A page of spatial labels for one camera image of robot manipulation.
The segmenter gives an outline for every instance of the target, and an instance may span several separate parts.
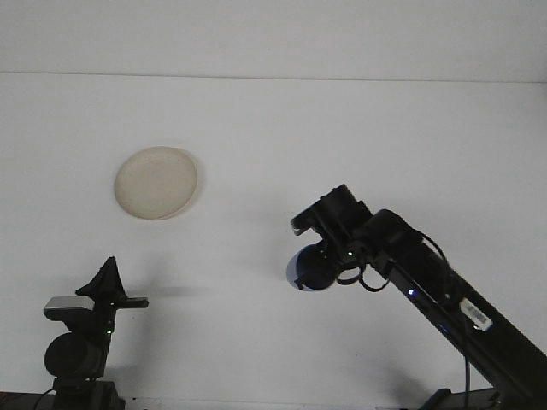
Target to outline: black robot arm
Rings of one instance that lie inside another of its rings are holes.
[[[304,249],[300,266],[297,262],[299,287],[324,289],[343,270],[369,265],[491,383],[493,389],[470,393],[469,408],[547,408],[547,356],[398,215],[385,209],[372,214],[341,185],[294,218],[292,226],[297,235],[312,228],[322,237]],[[463,408],[462,403],[463,394],[441,389],[422,409]]]

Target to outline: black cable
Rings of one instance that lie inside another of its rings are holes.
[[[44,399],[44,397],[46,397],[52,391],[53,391],[53,389],[49,389],[48,391],[45,391],[44,393],[42,393],[42,395],[40,395],[40,397],[34,403],[34,406],[32,407],[32,410],[37,410],[38,409],[38,404],[40,404],[40,402]]]
[[[420,235],[423,236],[424,239],[426,239],[437,251],[438,255],[441,257],[441,259],[444,262],[444,291],[447,291],[448,284],[451,279],[450,274],[450,263],[448,262],[448,258],[444,254],[443,250],[438,246],[435,241],[433,241],[428,235],[425,233],[422,233],[420,231],[417,231],[420,233]],[[456,282],[456,288],[459,292],[462,293],[462,289],[460,289],[460,283]],[[463,333],[462,333],[462,353],[463,353],[463,359],[465,361],[465,393],[463,396],[463,409],[468,410],[469,409],[469,393],[471,390],[471,369],[469,366],[469,355],[468,355],[468,322],[465,315],[462,315],[462,325],[463,325]]]

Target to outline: white plate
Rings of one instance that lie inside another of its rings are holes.
[[[129,214],[162,220],[178,214],[197,187],[194,161],[182,149],[151,147],[139,151],[120,168],[115,197]]]

